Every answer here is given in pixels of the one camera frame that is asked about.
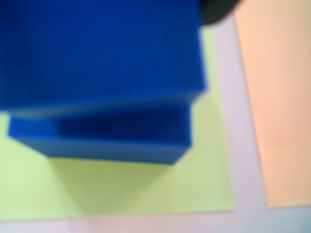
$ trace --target peach paper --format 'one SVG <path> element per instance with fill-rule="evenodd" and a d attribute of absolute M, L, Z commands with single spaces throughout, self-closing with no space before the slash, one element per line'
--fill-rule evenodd
<path fill-rule="evenodd" d="M 235 13 L 269 207 L 311 205 L 311 0 Z"/>

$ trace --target white table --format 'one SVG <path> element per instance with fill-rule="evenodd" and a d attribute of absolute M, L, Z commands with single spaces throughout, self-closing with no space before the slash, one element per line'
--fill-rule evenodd
<path fill-rule="evenodd" d="M 310 207 L 266 208 L 234 17 L 214 26 L 212 33 L 234 212 L 2 222 L 0 233 L 311 233 Z"/>

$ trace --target blue object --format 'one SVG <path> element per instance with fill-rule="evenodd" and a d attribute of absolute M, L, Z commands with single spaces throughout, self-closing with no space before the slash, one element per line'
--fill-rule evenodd
<path fill-rule="evenodd" d="M 0 110 L 56 118 L 189 105 L 206 87 L 201 23 L 199 0 L 0 0 Z"/>
<path fill-rule="evenodd" d="M 66 120 L 13 117 L 9 135 L 48 157 L 174 164 L 191 147 L 190 110 Z"/>

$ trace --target black object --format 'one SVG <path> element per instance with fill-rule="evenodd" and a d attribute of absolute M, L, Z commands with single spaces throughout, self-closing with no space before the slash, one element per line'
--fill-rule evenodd
<path fill-rule="evenodd" d="M 203 24 L 210 25 L 226 17 L 240 0 L 201 0 Z"/>

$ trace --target paper sheet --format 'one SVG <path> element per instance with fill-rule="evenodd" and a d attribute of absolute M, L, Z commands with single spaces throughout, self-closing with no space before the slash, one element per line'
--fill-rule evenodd
<path fill-rule="evenodd" d="M 311 205 L 311 1 L 236 11 L 268 206 Z"/>
<path fill-rule="evenodd" d="M 47 159 L 6 137 L 0 116 L 0 220 L 234 209 L 212 42 L 210 91 L 193 107 L 193 148 L 175 165 Z"/>

